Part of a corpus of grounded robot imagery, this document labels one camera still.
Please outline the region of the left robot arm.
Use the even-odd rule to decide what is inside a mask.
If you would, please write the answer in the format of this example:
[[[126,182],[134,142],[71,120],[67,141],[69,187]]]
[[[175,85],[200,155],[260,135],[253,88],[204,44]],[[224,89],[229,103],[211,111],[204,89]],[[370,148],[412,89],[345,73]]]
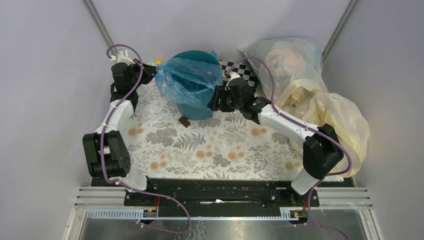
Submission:
[[[93,178],[102,178],[131,192],[137,191],[136,199],[148,206],[154,202],[155,192],[147,187],[147,176],[131,168],[131,157],[122,132],[137,107],[137,88],[153,80],[156,67],[120,62],[111,67],[111,72],[109,111],[95,132],[82,138],[88,172]]]

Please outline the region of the black white checkerboard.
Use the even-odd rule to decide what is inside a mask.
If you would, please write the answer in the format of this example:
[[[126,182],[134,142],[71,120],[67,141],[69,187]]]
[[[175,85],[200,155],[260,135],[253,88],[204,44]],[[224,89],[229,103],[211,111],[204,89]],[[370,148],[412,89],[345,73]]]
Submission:
[[[231,67],[233,69],[232,72],[237,72],[243,79],[248,81],[248,84],[250,87],[257,88],[259,84],[259,79],[257,78],[256,74],[254,73],[252,67],[249,64],[243,64],[243,63],[237,63],[226,60],[220,60],[221,68],[222,68],[222,75],[223,75],[223,81],[227,82],[230,78],[225,75],[225,72],[230,70]]]

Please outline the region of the floral table mat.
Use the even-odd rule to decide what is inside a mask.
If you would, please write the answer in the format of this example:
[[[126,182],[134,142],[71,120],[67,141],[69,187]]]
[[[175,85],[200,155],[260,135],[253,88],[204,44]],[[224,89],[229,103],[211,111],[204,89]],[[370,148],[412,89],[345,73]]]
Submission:
[[[241,113],[214,112],[185,128],[176,104],[154,82],[122,131],[131,168],[149,178],[292,181],[303,169],[300,146]]]

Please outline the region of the clear stuffed trash bag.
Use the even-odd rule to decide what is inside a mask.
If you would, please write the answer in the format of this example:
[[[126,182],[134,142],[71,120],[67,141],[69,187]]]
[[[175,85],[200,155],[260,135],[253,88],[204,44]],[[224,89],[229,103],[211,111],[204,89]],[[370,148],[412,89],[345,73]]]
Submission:
[[[260,40],[239,51],[248,57],[263,93],[279,108],[301,88],[308,92],[328,92],[322,78],[323,51],[310,38]]]

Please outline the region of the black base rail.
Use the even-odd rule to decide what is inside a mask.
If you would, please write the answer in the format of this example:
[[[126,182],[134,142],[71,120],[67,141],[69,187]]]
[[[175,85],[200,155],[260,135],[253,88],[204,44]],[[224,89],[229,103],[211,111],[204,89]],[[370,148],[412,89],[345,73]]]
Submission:
[[[290,181],[177,178],[149,178],[141,194],[96,178],[79,189],[75,205],[99,218],[294,221],[294,212],[358,210],[370,201],[349,178],[322,182],[311,195],[297,194]]]

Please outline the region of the yellow plastic trash bag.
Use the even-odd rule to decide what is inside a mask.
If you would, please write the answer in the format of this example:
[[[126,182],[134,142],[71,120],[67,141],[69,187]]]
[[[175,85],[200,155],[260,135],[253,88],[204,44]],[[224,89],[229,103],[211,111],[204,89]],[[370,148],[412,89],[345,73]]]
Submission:
[[[331,125],[351,157],[350,170],[341,176],[349,178],[360,170],[367,155],[370,127],[354,102],[337,93],[309,92],[301,88],[281,109],[310,124]]]

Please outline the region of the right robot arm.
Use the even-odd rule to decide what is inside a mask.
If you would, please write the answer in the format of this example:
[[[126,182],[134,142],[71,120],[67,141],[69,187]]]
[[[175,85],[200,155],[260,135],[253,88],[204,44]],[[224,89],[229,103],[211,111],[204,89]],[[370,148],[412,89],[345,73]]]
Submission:
[[[269,127],[289,138],[303,150],[303,169],[291,182],[287,201],[293,206],[307,199],[307,192],[344,158],[345,154],[331,125],[317,126],[282,112],[240,77],[215,87],[207,105],[213,111],[239,111],[247,120]]]

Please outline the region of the blue plastic trash bag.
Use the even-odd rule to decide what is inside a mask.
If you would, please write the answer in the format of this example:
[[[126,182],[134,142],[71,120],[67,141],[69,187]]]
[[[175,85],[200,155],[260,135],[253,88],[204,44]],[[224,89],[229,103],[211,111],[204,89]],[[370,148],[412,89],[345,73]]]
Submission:
[[[155,84],[160,94],[174,103],[207,110],[222,75],[215,57],[211,63],[173,57],[156,67]]]

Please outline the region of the teal plastic trash bin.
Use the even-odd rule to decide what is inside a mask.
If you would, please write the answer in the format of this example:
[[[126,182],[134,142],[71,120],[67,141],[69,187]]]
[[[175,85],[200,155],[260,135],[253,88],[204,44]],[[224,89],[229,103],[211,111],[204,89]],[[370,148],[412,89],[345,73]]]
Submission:
[[[174,58],[187,60],[191,65],[199,67],[199,70],[194,70],[192,67],[181,70],[176,79],[183,87],[179,94],[181,100],[176,103],[178,110],[186,119],[210,118],[213,111],[207,105],[215,87],[223,83],[222,71],[218,69],[221,67],[219,59],[201,50],[183,51]]]

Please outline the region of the brown wooden block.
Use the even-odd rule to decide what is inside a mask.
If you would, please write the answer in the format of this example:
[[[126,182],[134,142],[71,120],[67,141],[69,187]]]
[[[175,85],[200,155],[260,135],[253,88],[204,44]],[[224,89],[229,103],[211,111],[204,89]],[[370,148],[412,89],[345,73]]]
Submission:
[[[189,122],[189,120],[188,120],[188,119],[186,119],[184,116],[180,117],[180,118],[178,119],[178,122],[179,122],[180,124],[182,124],[185,128],[188,128],[188,127],[191,125],[191,123]]]

